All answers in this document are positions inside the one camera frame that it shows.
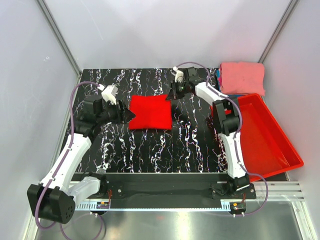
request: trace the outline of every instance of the marble pattern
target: marble pattern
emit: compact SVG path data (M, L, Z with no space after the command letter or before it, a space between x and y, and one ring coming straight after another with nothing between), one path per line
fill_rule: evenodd
M216 86L215 68L210 68L210 82ZM206 71L198 68L200 77ZM116 98L129 106L133 95L167 94L174 76L169 69L85 69L81 82L92 81L118 87ZM74 117L87 95L98 94L95 86L80 87L74 101ZM127 124L109 124L85 154L77 172L110 173L186 173L225 172L226 154L211 121L210 106L187 94L171 102L172 130L129 130Z

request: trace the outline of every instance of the purple cable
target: purple cable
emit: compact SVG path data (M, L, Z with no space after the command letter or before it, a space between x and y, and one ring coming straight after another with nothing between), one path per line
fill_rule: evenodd
M100 235L101 232L102 232L102 228L103 228L103 226L104 226L104 219L102 218L102 216L100 216L100 215L97 215L97 216L99 216L99 218L100 218L100 220L101 220L101 225L100 225L99 232L97 233L97 235L96 235L94 238L92 238L92 240L96 240L96 239L99 237L99 235ZM60 223L60 230L61 230L61 233L62 233L62 235L64 236L65 239L67 239L67 240L72 240L71 238L69 238L69 237L66 235L66 233L65 233L65 231L64 231L64 228L62 227L62 224L61 224L61 223Z
M241 130L241 128L242 128L242 125L243 125L243 118L242 118L241 111L240 111L238 105L237 105L232 99L230 99L229 97L225 96L223 93L219 92L218 90L216 90L214 87L212 87L212 86L209 84L210 72L209 72L209 70L208 70L205 66L203 66L203 65L201 65L201 64L199 64L199 63L197 63L197 62L194 62L194 61L186 61L186 62L183 62L183 63L177 65L176 67L180 67L181 65L184 65L184 64L195 64L195 65L198 65L198 66L204 68L204 69L206 70L206 72L208 73L208 76L206 77L206 86L207 86L207 88L210 89L210 90L211 90L212 92L214 92L215 94L217 94L218 96L220 96L221 98L226 99L226 100L228 100L230 103L232 103L232 105L235 107L235 109L236 109L236 110L238 111L238 113L239 113L239 127L238 127L238 129L235 131L235 133L234 133L234 135L233 135L234 147L235 147L235 154L236 154L236 158L237 158L237 160L238 160L238 164L240 165L240 167L242 168L242 170L243 170L246 174L248 174L248 175L250 175L250 176L256 176L256 177L261 178L262 181L264 181L264 184L265 184L265 192L266 192L266 193L265 193L265 198L264 198L264 201L263 201L262 205L261 205L257 210L254 210L253 212L249 212L249 213L246 214L247 216L253 215L253 214L259 212L259 211L265 206L265 204L266 204L266 202L267 202L267 200L268 200L268 196L269 196L269 188L268 188L268 183L267 183L266 179L265 179L263 176L261 176L261 175L258 174L258 173L248 172L247 169L246 169L246 168L241 164L241 162L240 162L239 154L238 154L238 147L237 147L236 136L237 136L237 133L240 132L240 130Z
M48 229L51 229L56 223L53 222L50 226L47 226L47 227L44 227L44 226L41 226L40 222L39 222L39 209L40 209L40 205L41 205L41 202L45 196L45 193L46 191L48 190L50 184L52 183L53 179L55 178L55 176L57 175L59 169L61 168L62 164L64 163L69 151L70 151L70 148L74 142L74 134L75 134L75 123L74 123L74 111L72 109L73 107L73 99L74 99L74 96L75 96L75 93L78 89L78 87L84 85L84 84L93 84L93 85L96 85L97 87L99 87L99 84L98 83L95 83L95 82L91 82L91 81L83 81L83 82L80 82L79 84L77 84L74 89L72 90L71 92L71 96L70 96L70 101L69 101L69 110L70 110L70 121L71 121L71 140L70 140L70 143L69 143L69 146L68 146L68 149L65 151L62 159L61 159L61 162L59 163L59 165L57 166L56 170L54 171L54 173L52 174L52 179L50 179L48 181L48 183L45 185L43 191L41 192L40 194L40 197L38 199L38 202L36 203L36 207L35 207L35 214L34 214L34 218L35 218L35 224L37 225L37 227L41 230L48 230Z

